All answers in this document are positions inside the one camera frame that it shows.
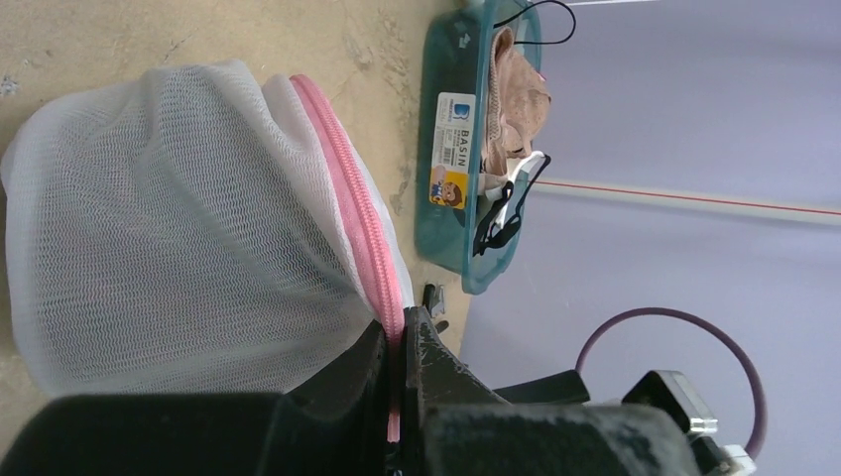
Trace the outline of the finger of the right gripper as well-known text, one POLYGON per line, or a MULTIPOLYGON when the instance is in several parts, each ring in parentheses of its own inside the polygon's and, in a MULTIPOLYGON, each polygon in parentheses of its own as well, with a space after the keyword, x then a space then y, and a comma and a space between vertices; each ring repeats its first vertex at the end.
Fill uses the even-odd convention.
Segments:
POLYGON ((498 388, 494 393, 515 405, 575 405, 590 401, 588 389, 574 369, 498 388))

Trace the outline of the pink-trimmed white mesh laundry bag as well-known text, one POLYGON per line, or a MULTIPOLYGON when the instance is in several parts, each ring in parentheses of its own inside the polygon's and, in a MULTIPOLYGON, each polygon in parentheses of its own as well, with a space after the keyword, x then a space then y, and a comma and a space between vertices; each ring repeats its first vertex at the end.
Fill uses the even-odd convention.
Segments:
POLYGON ((56 99, 1 163, 16 344, 51 397, 289 392, 414 300, 388 208, 307 76, 239 60, 56 99))

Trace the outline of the white bra with black straps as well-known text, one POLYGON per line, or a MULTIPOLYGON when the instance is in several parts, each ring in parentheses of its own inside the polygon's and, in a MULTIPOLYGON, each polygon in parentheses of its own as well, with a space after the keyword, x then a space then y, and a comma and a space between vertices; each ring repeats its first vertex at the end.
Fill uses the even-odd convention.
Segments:
POLYGON ((491 201, 491 207, 476 226, 474 256, 505 248, 520 232, 526 198, 550 163, 550 155, 533 151, 524 159, 509 159, 505 176, 483 182, 484 197, 491 201))

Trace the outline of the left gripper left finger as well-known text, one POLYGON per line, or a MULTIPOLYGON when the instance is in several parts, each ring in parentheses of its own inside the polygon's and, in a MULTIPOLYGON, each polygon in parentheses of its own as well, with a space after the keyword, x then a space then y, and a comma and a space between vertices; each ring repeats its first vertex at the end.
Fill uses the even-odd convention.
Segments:
POLYGON ((384 332, 283 393, 80 395, 46 405, 5 475, 379 475, 386 446, 384 332))

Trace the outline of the pink bra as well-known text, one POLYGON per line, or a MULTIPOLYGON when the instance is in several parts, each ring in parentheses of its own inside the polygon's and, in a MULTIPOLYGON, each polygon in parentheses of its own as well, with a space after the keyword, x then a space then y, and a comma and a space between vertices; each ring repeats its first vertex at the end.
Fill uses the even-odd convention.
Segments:
POLYGON ((544 77, 516 48, 514 31, 501 28, 493 37, 488 72, 481 192, 513 179, 515 166, 533 153, 550 106, 544 77))

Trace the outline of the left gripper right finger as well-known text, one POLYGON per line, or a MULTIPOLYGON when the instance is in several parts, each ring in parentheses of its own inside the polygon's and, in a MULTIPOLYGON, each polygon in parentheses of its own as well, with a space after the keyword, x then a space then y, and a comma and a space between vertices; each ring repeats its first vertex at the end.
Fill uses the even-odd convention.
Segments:
POLYGON ((514 405, 443 345, 422 307, 405 311, 404 475, 696 475, 689 443, 661 410, 514 405))

